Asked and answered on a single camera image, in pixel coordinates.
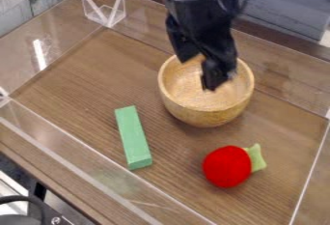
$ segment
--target green block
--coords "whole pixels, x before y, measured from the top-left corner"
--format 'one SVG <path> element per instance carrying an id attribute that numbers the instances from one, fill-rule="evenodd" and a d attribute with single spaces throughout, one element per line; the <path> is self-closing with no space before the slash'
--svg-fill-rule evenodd
<path id="1" fill-rule="evenodd" d="M 134 106 L 114 110 L 128 169 L 149 166 L 152 157 Z"/>
<path id="2" fill-rule="evenodd" d="M 261 156 L 261 147 L 255 144 L 251 148 L 244 148 L 252 163 L 252 173 L 267 168 L 267 163 Z"/>

